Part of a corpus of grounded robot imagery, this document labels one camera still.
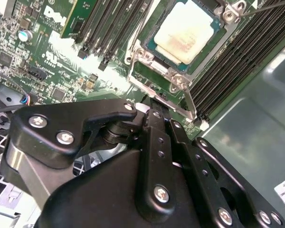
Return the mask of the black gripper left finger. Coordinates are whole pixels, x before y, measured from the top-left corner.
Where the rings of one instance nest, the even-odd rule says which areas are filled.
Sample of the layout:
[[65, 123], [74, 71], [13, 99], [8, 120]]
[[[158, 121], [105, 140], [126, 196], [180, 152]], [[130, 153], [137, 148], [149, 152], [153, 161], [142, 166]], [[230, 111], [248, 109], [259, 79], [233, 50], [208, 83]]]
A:
[[114, 156], [140, 151], [134, 203], [143, 219], [164, 223], [176, 208], [175, 167], [164, 106], [123, 99], [23, 107], [14, 113], [1, 166], [41, 211], [51, 194]]

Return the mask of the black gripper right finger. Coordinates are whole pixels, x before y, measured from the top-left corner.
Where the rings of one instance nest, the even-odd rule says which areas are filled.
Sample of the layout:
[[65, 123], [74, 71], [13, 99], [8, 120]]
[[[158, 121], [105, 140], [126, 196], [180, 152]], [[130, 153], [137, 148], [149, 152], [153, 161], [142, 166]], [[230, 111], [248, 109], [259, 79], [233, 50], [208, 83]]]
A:
[[165, 228], [285, 228], [282, 215], [204, 138], [190, 140], [162, 108], [176, 170], [177, 207]]

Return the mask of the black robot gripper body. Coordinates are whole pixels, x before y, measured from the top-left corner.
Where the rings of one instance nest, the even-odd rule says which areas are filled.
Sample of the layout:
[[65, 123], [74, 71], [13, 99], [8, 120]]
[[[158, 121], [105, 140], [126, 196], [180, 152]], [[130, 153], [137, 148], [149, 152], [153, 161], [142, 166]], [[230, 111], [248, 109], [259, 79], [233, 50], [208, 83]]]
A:
[[182, 171], [174, 167], [176, 208], [152, 224], [134, 203], [140, 151], [122, 152], [55, 190], [37, 220], [38, 228], [199, 228]]

